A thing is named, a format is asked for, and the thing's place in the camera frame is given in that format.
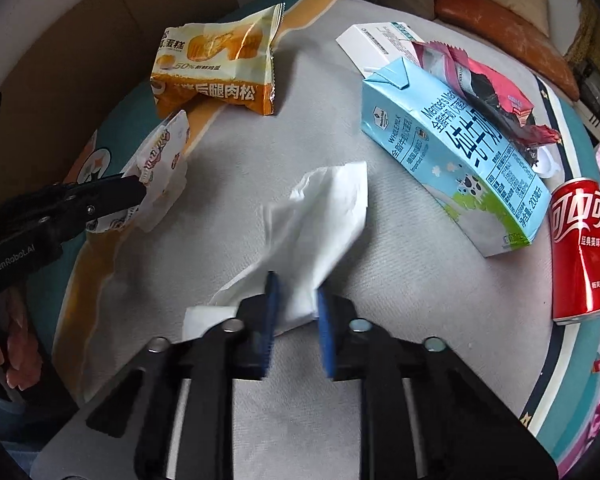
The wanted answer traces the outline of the left hand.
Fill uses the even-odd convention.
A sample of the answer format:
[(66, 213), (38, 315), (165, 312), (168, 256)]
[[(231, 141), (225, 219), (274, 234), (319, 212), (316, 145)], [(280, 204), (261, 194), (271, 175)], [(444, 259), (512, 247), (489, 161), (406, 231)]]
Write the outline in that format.
[(28, 310), (19, 288), (0, 293), (0, 313), (6, 315), (6, 327), (0, 326), (6, 335), (6, 350), (0, 346), (0, 367), (7, 365), (8, 388), (24, 391), (40, 381), (43, 359), (38, 352), (38, 337), (29, 328)]

